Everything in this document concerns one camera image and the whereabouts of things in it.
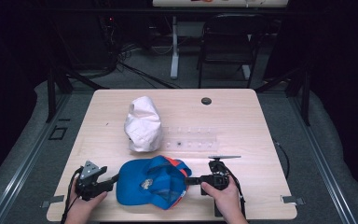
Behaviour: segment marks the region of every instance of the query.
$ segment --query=wire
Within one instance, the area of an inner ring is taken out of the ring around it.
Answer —
[[[68,193],[66,194],[65,209],[63,210],[61,224],[65,223],[66,217],[68,216],[69,209],[71,209],[72,205],[74,205],[75,201],[80,197],[79,195],[77,195],[74,201],[71,204],[69,204],[71,201],[71,191],[72,191],[72,186],[74,184],[75,176],[77,174],[81,174],[82,171],[83,171],[83,166],[81,166],[74,172],[74,174],[71,177],[71,182],[69,182]]]
[[[290,174],[290,161],[289,161],[289,157],[286,154],[286,151],[283,149],[283,147],[281,146],[281,144],[275,140],[275,138],[272,137],[272,141],[275,143],[275,145],[278,146],[278,148],[281,149],[281,151],[283,152],[284,157],[286,158],[286,164],[287,164],[287,171],[286,171],[286,175],[284,176],[286,178],[286,180],[289,178],[289,174]]]
[[[169,49],[167,49],[167,50],[164,51],[164,52],[159,52],[159,51],[156,50],[156,49],[161,49],[161,48],[169,48]],[[172,48],[173,48],[173,45],[170,45],[170,46],[160,46],[160,47],[154,47],[154,46],[152,46],[151,49],[152,49],[156,54],[163,55],[163,54],[169,53]]]
[[[123,48],[121,49],[122,52],[132,52],[135,50],[141,49],[139,48],[136,44],[127,44],[127,45],[123,45]]]
[[[235,181],[235,185],[237,186],[237,189],[238,189],[238,193],[240,194],[240,202],[241,202],[241,211],[243,213],[243,216],[246,218],[246,214],[245,214],[245,199],[243,198],[243,194],[242,194],[242,190],[241,190],[241,184],[240,184],[240,181],[238,180],[238,178],[232,174],[232,172],[224,165],[224,164],[221,164],[221,163],[218,163],[219,165],[223,166],[223,168],[225,170],[228,171],[228,173],[232,176],[232,178],[234,179]]]
[[[145,77],[140,76],[145,82],[149,83],[150,86],[152,86],[154,89],[156,89],[157,87],[155,85],[153,85],[153,83],[151,83],[149,80],[147,80]]]
[[[170,28],[170,31],[172,33],[172,27],[171,27],[171,24],[168,22],[167,17],[164,17],[164,19],[165,19],[165,22],[167,22],[168,28]]]
[[[136,69],[136,68],[133,68],[133,67],[131,67],[131,66],[129,66],[129,65],[124,64],[123,62],[118,62],[118,63],[121,64],[121,65],[123,66],[123,68],[126,68],[126,69],[132,71],[133,73],[139,75],[140,77],[142,77],[142,78],[147,77],[147,78],[149,78],[149,79],[152,79],[153,81],[156,81],[157,83],[159,83],[159,84],[161,84],[161,85],[163,85],[163,86],[165,86],[165,87],[167,87],[167,88],[169,88],[169,89],[176,89],[176,88],[182,89],[180,86],[178,86],[178,85],[176,85],[176,84],[174,84],[174,83],[167,82],[167,81],[162,80],[162,79],[159,79],[159,78],[157,78],[157,77],[152,77],[152,76],[148,75],[147,73],[145,73],[145,72],[143,72],[143,71],[140,71],[140,70],[138,70],[138,69]]]
[[[70,47],[70,45],[65,41],[65,39],[63,38],[61,32],[59,31],[59,28],[57,26],[57,24],[54,22],[54,20],[51,17],[48,17],[48,22],[50,23],[51,27],[53,28],[53,30],[55,31],[55,33],[57,34],[57,36],[59,37],[59,39],[61,40],[61,42],[63,43],[63,45],[65,46],[66,50],[72,55],[72,57],[85,69],[87,70],[91,70],[88,66],[86,66],[74,53],[74,51],[72,50],[72,48]],[[112,30],[111,36],[110,36],[110,41],[113,41],[113,32],[115,29]],[[83,77],[87,77],[87,78],[96,78],[96,77],[104,77],[108,74],[110,74],[111,72],[113,72],[116,68],[116,60],[115,60],[115,55],[111,55],[112,57],[112,62],[111,65],[107,68],[104,69],[102,72],[96,73],[96,74],[91,74],[91,75],[82,75]]]

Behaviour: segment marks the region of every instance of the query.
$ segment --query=hand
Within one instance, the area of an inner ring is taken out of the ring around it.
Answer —
[[[66,218],[66,224],[85,224],[89,220],[91,215],[91,211],[107,196],[107,192],[102,192],[97,197],[89,200],[84,201],[77,198],[77,194],[75,193],[75,185],[72,185],[71,188],[71,197],[70,197],[70,204],[73,201],[74,204],[72,205],[71,209],[69,209],[68,216]]]
[[[232,176],[229,177],[227,188],[223,190],[218,190],[206,182],[202,182],[201,187],[214,198],[217,208],[227,223],[248,223],[241,212],[240,196]]]

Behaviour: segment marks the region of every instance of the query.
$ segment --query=blue cap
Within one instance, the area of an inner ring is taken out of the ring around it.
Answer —
[[[185,195],[185,177],[191,176],[191,170],[180,160],[156,156],[128,161],[120,168],[118,175],[116,196],[119,203],[152,203],[169,209]]]

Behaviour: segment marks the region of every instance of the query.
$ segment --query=cap logo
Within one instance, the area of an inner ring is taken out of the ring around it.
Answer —
[[[149,187],[150,186],[152,186],[153,185],[153,179],[146,179],[145,181],[144,181],[144,183],[142,183],[142,188],[143,189],[149,189]]]

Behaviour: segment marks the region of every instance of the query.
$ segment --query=table leg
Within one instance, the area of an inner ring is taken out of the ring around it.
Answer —
[[[245,80],[249,80],[249,76],[251,75],[251,68],[249,67],[249,65],[244,64],[242,66],[242,73]]]
[[[177,34],[177,22],[176,17],[172,19],[172,64],[171,64],[171,78],[178,78],[178,66],[179,66],[179,53],[178,53],[178,34]]]

